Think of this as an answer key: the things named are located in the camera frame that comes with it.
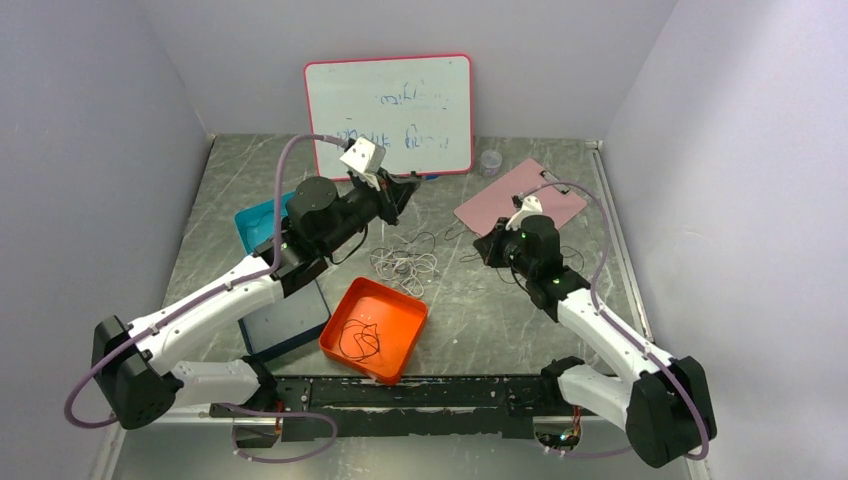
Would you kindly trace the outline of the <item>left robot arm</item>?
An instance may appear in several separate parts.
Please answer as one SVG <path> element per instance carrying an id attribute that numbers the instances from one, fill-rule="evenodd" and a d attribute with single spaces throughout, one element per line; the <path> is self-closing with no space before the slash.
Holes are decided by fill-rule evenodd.
<path id="1" fill-rule="evenodd" d="M 237 405 L 261 416 L 277 401 L 277 381 L 245 356 L 226 363 L 186 361 L 218 330 L 312 283 L 333 252 L 376 218 L 395 225 L 422 182 L 381 169 L 370 184 L 356 175 L 341 195 L 321 176 L 302 181 L 285 200 L 281 240 L 268 239 L 229 272 L 194 294 L 129 323 L 112 316 L 94 331 L 92 366 L 101 392 L 126 430 L 151 424 L 173 407 Z"/>

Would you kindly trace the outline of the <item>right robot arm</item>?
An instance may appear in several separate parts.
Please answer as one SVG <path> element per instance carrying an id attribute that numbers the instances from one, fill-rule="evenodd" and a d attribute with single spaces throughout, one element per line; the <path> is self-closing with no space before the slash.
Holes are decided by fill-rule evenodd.
<path id="1" fill-rule="evenodd" d="M 613 371 L 606 376 L 577 359 L 552 367 L 554 378 L 539 389 L 548 412 L 589 410 L 620 428 L 633 452 L 654 468 L 708 452 L 717 426 L 701 364 L 656 347 L 607 310 L 591 282 L 565 264 L 552 219 L 531 215 L 510 230 L 501 218 L 473 246 L 486 266 L 521 277 L 532 303 Z"/>

